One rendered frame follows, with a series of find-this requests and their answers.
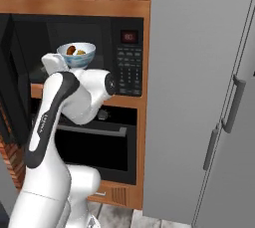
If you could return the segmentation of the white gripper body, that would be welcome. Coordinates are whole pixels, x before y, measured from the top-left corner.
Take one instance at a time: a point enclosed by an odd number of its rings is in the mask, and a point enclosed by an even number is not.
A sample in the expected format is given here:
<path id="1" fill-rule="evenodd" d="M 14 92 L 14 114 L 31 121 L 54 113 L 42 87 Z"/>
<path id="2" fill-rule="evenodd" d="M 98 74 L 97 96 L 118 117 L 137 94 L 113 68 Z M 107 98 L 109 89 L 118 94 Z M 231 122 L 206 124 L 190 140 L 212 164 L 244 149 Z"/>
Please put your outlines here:
<path id="1" fill-rule="evenodd" d="M 41 61 L 49 75 L 57 72 L 67 72 L 69 70 L 65 59 L 59 54 L 48 53 L 42 57 Z"/>

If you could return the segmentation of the white and blue bowl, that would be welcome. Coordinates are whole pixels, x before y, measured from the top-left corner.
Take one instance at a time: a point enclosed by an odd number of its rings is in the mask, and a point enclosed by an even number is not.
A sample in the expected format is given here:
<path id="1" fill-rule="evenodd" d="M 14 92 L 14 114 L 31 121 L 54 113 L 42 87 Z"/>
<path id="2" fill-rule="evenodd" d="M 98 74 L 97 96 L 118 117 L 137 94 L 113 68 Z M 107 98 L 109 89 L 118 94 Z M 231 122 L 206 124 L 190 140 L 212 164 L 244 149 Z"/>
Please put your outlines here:
<path id="1" fill-rule="evenodd" d="M 76 51 L 73 55 L 67 54 L 67 50 L 70 46 L 76 47 Z M 77 55 L 78 50 L 85 51 L 86 55 Z M 57 53 L 65 59 L 70 68 L 86 68 L 95 56 L 96 46 L 94 44 L 84 42 L 68 43 L 60 46 L 57 49 Z"/>

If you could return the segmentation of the black microwave door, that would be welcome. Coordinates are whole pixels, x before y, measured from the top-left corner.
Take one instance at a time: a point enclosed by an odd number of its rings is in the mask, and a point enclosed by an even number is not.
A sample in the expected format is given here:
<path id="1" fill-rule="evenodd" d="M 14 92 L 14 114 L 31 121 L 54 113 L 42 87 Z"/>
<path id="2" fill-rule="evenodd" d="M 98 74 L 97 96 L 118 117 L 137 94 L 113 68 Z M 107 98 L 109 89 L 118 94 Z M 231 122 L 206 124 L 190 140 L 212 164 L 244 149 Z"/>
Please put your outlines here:
<path id="1" fill-rule="evenodd" d="M 31 129 L 29 74 L 10 14 L 0 14 L 0 104 L 11 131 L 0 114 L 0 131 L 8 143 L 25 145 Z"/>

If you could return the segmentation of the black microwave oven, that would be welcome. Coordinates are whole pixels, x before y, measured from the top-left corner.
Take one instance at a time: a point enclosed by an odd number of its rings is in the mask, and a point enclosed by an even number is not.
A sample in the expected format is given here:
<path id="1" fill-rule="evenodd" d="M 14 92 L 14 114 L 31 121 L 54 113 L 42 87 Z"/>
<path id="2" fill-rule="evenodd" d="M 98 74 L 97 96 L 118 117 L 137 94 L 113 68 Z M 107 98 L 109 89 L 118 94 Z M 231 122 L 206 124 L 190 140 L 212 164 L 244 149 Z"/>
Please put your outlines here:
<path id="1" fill-rule="evenodd" d="M 112 72 L 119 95 L 141 95 L 141 18 L 14 14 L 12 19 L 33 83 L 47 78 L 41 62 L 44 55 L 55 53 L 64 44 L 91 43 L 96 46 L 96 55 L 89 67 Z"/>

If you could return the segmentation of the black built-in oven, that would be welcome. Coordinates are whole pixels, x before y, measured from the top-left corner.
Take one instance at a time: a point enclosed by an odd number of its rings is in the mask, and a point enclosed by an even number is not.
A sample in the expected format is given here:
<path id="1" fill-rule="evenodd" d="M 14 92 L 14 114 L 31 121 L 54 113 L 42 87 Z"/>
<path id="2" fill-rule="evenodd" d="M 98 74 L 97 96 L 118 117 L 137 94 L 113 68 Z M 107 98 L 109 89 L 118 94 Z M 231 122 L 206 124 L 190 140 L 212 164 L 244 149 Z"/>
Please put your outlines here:
<path id="1" fill-rule="evenodd" d="M 117 137 L 57 129 L 56 147 L 67 164 L 93 167 L 102 180 L 135 185 L 136 118 L 136 109 L 110 106 L 102 106 L 96 117 L 85 125 L 77 125 L 62 114 L 61 125 L 105 130 L 125 127 L 127 135 Z"/>

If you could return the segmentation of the wooden cabinet housing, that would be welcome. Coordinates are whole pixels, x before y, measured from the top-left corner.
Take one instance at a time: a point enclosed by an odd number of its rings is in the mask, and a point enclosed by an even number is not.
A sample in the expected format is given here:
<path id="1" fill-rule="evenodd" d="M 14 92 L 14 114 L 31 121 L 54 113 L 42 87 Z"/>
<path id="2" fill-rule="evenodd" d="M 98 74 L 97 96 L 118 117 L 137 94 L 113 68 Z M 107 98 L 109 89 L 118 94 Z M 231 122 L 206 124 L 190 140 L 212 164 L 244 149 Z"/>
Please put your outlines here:
<path id="1" fill-rule="evenodd" d="M 0 0 L 0 13 L 119 17 L 127 16 L 141 17 L 143 19 L 142 94 L 139 98 L 116 96 L 105 102 L 107 106 L 137 109 L 135 185 L 142 188 L 142 199 L 145 155 L 150 4 L 151 0 Z"/>

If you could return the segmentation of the grey fridge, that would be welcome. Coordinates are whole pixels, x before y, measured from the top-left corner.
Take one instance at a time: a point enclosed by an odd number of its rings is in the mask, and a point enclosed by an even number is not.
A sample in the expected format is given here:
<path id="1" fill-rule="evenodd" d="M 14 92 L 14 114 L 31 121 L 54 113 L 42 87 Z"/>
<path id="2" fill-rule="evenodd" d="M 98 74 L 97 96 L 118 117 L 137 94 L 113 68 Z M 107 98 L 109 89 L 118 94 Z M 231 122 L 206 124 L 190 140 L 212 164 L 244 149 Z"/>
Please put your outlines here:
<path id="1" fill-rule="evenodd" d="M 143 213 L 189 224 L 254 0 L 151 0 Z"/>

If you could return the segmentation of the wooden drawer front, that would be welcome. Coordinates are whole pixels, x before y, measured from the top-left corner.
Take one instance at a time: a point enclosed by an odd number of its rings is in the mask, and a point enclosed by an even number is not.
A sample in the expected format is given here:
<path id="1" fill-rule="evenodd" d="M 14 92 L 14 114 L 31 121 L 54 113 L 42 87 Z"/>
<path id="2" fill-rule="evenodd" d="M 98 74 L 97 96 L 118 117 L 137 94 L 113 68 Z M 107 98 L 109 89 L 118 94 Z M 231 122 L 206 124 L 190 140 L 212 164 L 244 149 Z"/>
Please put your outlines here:
<path id="1" fill-rule="evenodd" d="M 107 195 L 93 194 L 88 197 L 90 201 L 138 210 L 142 208 L 142 188 L 138 185 L 103 180 L 97 191 L 106 192 Z"/>

